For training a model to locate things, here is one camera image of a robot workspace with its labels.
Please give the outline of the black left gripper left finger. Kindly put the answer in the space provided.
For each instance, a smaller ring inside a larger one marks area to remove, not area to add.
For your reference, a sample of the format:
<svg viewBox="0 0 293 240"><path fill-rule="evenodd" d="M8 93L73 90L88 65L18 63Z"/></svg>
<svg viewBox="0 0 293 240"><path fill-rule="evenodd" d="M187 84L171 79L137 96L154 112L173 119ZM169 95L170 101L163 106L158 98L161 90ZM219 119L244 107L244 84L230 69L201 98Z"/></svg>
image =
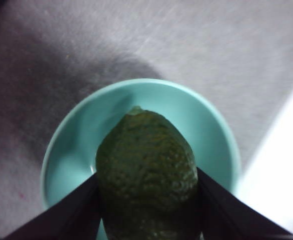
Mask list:
<svg viewBox="0 0 293 240"><path fill-rule="evenodd" d="M97 175L5 240L95 240L101 220Z"/></svg>

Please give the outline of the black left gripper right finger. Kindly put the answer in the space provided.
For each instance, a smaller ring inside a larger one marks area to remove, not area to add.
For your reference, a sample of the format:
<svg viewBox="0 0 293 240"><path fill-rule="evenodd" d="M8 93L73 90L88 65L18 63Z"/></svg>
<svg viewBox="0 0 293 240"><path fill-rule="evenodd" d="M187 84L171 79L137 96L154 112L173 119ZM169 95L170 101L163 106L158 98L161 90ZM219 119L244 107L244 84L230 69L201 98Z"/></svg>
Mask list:
<svg viewBox="0 0 293 240"><path fill-rule="evenodd" d="M205 240L293 240L293 234L197 169L201 195L201 231Z"/></svg>

